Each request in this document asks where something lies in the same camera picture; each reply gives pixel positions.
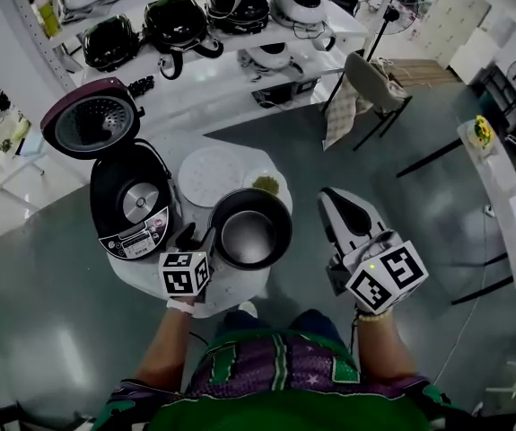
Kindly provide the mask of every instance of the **green floor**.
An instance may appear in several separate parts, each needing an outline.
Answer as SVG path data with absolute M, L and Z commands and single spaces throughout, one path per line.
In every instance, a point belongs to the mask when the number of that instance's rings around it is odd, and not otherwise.
M 429 279 L 396 307 L 396 317 L 422 373 L 434 379 L 473 305 L 451 307 L 450 300 L 479 288 L 484 269 L 471 264 L 500 254 L 503 244 L 495 220 L 482 214 L 485 192 L 464 149 L 395 179 L 406 165 L 453 140 L 459 120 L 480 111 L 460 84 L 412 92 L 414 100 L 390 132 L 356 153 L 354 143 L 376 122 L 372 114 L 325 153 L 324 120 L 313 108 L 211 137 L 267 151 L 293 195 L 293 242 L 272 269 L 267 298 L 255 299 L 260 316 L 283 326 L 317 308 L 349 338 L 353 299 L 336 300 L 326 278 L 332 250 L 316 195 L 325 186 L 351 190 L 411 239 L 429 268 Z M 486 269 L 486 283 L 508 273 L 506 261 L 497 263 Z M 0 238 L 0 406 L 18 400 L 49 425 L 64 425 L 75 412 L 95 415 L 116 382 L 132 375 L 163 313 L 162 301 L 111 270 L 95 238 L 88 190 L 60 199 Z M 209 339 L 219 320 L 197 320 L 194 331 Z M 190 347 L 189 372 L 204 346 L 191 339 Z M 471 409 L 485 387 L 500 386 L 505 360 L 513 357 L 516 290 L 509 287 L 479 301 L 438 384 Z

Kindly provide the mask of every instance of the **shirt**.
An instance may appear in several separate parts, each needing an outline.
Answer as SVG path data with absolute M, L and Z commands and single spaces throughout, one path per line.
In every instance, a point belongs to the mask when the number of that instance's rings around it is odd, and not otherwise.
M 184 394 L 122 381 L 93 429 L 425 431 L 468 418 L 424 377 L 365 382 L 345 345 L 249 330 L 217 339 Z

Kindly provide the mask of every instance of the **white wristband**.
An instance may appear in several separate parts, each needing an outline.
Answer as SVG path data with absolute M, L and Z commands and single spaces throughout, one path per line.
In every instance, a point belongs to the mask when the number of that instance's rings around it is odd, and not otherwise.
M 174 300 L 173 298 L 168 299 L 166 303 L 166 308 L 175 308 L 176 310 L 180 310 L 181 312 L 187 312 L 189 314 L 194 314 L 194 307 L 185 302 L 180 302 L 178 300 Z

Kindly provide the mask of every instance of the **green plant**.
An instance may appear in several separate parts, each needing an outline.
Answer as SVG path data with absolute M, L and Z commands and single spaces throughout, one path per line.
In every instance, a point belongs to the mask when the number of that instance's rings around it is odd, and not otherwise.
M 10 139 L 5 139 L 1 144 L 0 144 L 0 151 L 5 154 L 6 152 L 8 152 L 10 150 L 10 147 L 13 146 L 13 143 L 10 141 Z

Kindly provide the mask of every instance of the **bracelet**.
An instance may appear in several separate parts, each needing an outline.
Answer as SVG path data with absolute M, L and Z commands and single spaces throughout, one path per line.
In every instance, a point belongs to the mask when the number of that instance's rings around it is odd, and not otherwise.
M 374 314 L 372 316 L 368 316 L 365 314 L 358 314 L 357 319 L 359 321 L 364 321 L 364 322 L 376 322 L 376 321 L 384 320 L 386 317 L 389 316 L 389 314 L 391 312 L 392 312 L 391 308 L 388 308 L 387 310 L 385 310 L 385 312 L 383 312 L 381 314 Z
M 173 298 L 169 298 L 166 303 L 166 308 L 174 308 L 175 310 L 180 310 L 181 312 L 187 312 L 189 314 L 194 314 L 195 308 L 192 305 L 189 305 L 185 302 L 180 302 L 178 300 L 174 300 Z

